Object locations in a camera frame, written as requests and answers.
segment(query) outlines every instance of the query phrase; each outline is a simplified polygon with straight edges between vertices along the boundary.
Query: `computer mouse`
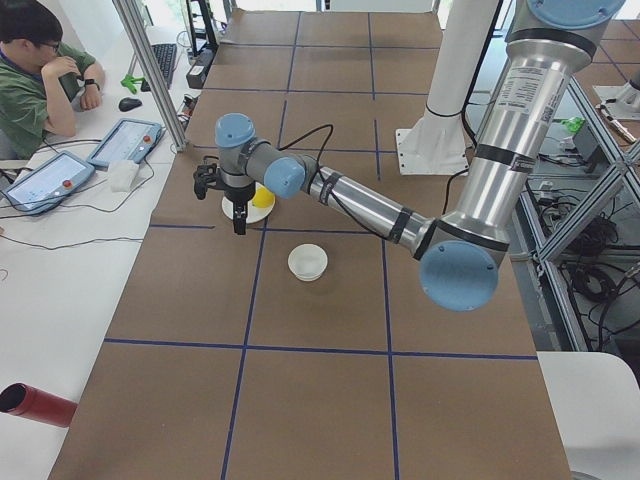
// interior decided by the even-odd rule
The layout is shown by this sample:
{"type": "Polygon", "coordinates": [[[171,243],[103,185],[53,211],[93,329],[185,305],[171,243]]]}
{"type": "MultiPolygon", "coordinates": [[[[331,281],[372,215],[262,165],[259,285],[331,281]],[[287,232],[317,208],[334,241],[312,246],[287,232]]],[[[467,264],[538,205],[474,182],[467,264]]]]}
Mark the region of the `computer mouse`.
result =
{"type": "Polygon", "coordinates": [[[142,105],[142,102],[137,98],[124,97],[122,100],[120,100],[120,103],[118,103],[118,108],[121,112],[128,112],[129,110],[138,108],[140,105],[142,105]]]}

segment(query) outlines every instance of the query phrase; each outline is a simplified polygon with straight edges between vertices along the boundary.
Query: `white bowl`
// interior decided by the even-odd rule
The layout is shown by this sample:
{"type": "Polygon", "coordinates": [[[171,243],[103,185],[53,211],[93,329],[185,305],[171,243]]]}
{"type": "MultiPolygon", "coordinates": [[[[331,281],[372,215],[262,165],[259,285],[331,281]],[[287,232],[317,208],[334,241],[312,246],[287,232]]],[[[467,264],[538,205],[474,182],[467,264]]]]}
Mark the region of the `white bowl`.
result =
{"type": "Polygon", "coordinates": [[[322,276],[329,260],[318,245],[304,243],[291,250],[287,263],[298,280],[312,282],[322,276]]]}

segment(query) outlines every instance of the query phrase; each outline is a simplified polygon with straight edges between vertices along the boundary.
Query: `black hair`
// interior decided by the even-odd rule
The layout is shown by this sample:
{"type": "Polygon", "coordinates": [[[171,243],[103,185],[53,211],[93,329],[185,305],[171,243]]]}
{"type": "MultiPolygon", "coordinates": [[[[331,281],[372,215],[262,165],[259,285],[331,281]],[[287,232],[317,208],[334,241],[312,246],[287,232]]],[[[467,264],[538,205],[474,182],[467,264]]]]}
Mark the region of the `black hair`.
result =
{"type": "Polygon", "coordinates": [[[36,0],[0,0],[0,42],[25,38],[42,45],[62,39],[62,25],[36,0]]]}

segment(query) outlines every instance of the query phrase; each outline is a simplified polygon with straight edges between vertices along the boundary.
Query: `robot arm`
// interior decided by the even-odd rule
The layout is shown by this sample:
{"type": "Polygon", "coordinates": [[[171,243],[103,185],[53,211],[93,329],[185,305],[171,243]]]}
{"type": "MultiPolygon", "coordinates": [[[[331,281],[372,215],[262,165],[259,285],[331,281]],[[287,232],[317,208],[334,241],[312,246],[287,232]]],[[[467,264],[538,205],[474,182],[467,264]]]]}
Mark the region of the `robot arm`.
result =
{"type": "Polygon", "coordinates": [[[216,124],[220,168],[194,174],[196,195],[207,185],[234,204],[236,233],[244,232],[255,181],[283,198],[302,190],[347,213],[420,261],[420,281],[431,299],[451,310],[484,305],[498,283],[509,246],[505,225],[532,172],[572,75],[586,67],[624,0],[521,0],[508,37],[509,70],[457,207],[426,218],[319,165],[313,157],[282,152],[256,137],[251,120],[228,114],[216,124]]]}

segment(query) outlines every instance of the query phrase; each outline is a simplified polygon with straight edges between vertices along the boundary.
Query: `metal pole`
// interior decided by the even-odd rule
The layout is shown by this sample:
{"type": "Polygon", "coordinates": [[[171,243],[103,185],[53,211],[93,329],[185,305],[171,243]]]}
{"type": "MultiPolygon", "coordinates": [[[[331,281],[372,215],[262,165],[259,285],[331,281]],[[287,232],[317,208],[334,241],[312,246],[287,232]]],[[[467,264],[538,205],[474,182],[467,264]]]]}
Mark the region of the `metal pole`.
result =
{"type": "Polygon", "coordinates": [[[135,0],[113,0],[113,4],[118,11],[118,15],[120,15],[124,29],[133,46],[133,51],[142,66],[145,78],[151,86],[153,99],[158,106],[158,110],[160,110],[165,127],[173,139],[176,150],[182,152],[186,148],[187,138],[184,135],[182,125],[178,122],[173,102],[160,72],[156,56],[149,43],[149,38],[144,30],[144,24],[136,2],[135,0]]]}

